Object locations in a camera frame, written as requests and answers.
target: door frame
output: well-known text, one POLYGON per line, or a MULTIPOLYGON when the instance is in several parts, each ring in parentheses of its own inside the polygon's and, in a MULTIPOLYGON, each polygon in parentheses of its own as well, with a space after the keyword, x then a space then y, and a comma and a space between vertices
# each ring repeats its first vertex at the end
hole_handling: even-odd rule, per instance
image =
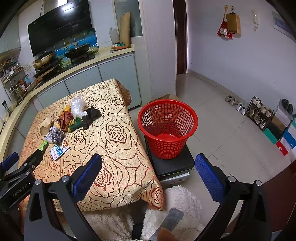
POLYGON ((177 74, 187 73, 187 11, 186 0, 173 0, 176 48, 177 74))

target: tiled floor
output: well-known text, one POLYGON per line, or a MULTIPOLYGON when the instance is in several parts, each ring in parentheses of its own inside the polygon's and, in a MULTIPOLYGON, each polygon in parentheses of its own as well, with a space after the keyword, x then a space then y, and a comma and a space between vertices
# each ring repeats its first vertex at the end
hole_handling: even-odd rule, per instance
MULTIPOLYGON (((233 175, 247 183, 256 179, 266 182, 295 160, 292 155, 284 157, 249 118, 225 102, 226 93, 216 87, 187 74, 177 82, 176 89, 177 97, 190 105, 198 116, 198 128, 187 141, 193 157, 203 153, 226 176, 233 175)), ((144 143, 136 122, 139 111, 140 108, 132 110, 130 115, 144 143)), ((192 170, 181 185, 201 201, 202 221, 207 224, 219 204, 212 200, 197 171, 192 170)))

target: gold tablecloth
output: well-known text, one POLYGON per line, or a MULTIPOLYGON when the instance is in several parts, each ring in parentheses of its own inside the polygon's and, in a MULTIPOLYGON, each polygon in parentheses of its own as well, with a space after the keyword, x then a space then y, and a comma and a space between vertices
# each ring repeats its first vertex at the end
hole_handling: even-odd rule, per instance
MULTIPOLYGON (((89 107, 99 109, 102 117, 94 121, 88 130, 81 128, 66 133, 70 149, 57 161, 50 153, 54 144, 50 144, 43 161, 34 171, 35 178, 44 182, 58 181, 64 175, 71 175, 77 167, 86 164, 94 153, 98 153, 103 160, 102 169, 85 199, 78 203, 81 211, 124 206, 139 199, 162 210, 162 187, 128 113, 130 93, 115 79, 87 87, 40 111, 26 137, 19 166, 44 140, 39 133, 40 123, 52 116, 56 120, 54 125, 57 125, 60 111, 78 94, 82 95, 89 107)), ((23 210, 27 207, 28 199, 21 203, 23 210)), ((61 211, 59 202, 54 202, 57 211, 61 211)))

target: shoe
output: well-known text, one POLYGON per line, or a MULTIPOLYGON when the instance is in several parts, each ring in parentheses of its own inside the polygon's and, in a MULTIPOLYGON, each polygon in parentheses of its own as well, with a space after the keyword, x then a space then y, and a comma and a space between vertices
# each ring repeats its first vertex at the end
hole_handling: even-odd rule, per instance
POLYGON ((263 105, 263 106, 261 106, 260 110, 261 110, 261 112, 262 112, 263 114, 265 114, 266 111, 267 111, 267 108, 266 108, 265 105, 263 105))
POLYGON ((261 100, 258 100, 258 103, 256 104, 256 106, 260 109, 262 104, 261 104, 261 100))
POLYGON ((257 118, 257 120, 256 120, 257 125, 259 125, 261 121, 262 121, 262 117, 259 116, 259 117, 257 118))
POLYGON ((266 111, 266 116, 269 118, 269 117, 271 117, 271 114, 272 114, 272 110, 271 109, 268 109, 266 111))
POLYGON ((253 99, 253 104, 254 104, 254 105, 257 105, 258 101, 259 101, 258 98, 254 98, 254 99, 253 99))
POLYGON ((232 98, 230 101, 230 105, 235 105, 235 103, 237 102, 236 98, 232 98))
POLYGON ((242 106, 243 106, 243 103, 238 103, 238 105, 237 105, 237 111, 240 111, 241 110, 241 108, 242 108, 242 106))
POLYGON ((232 98, 233 98, 233 96, 228 95, 228 96, 225 97, 225 101, 229 102, 229 101, 231 101, 232 98))
POLYGON ((252 118, 252 116, 254 115, 255 109, 250 109, 249 110, 249 117, 252 118))
POLYGON ((244 105, 241 109, 241 114, 244 115, 246 113, 247 107, 244 105))
POLYGON ((288 100, 285 100, 284 103, 283 103, 283 101, 282 101, 282 104, 283 104, 283 108, 284 108, 285 110, 287 110, 288 107, 289 107, 290 102, 289 102, 288 100))
POLYGON ((260 127, 261 129, 263 129, 263 127, 265 126, 265 124, 266 124, 266 120, 263 119, 262 122, 260 123, 259 127, 260 127))
POLYGON ((292 104, 289 104, 288 108, 287 108, 287 112, 290 114, 290 115, 293 115, 293 105, 292 104))
POLYGON ((255 110, 255 114, 254 114, 254 118, 253 118, 254 121, 257 120, 258 115, 259 115, 259 109, 256 109, 256 110, 255 110))

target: wok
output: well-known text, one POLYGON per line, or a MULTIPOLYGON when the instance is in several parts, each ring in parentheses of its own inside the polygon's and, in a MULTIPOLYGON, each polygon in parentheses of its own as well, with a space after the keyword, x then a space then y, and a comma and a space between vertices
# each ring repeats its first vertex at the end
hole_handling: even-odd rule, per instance
POLYGON ((85 53, 87 53, 91 44, 83 44, 81 46, 77 46, 76 48, 69 49, 65 56, 67 58, 77 58, 85 53))
POLYGON ((37 60, 33 61, 33 67, 35 69, 40 69, 44 64, 51 61, 53 56, 54 56, 53 52, 47 52, 47 53, 42 54, 37 60))

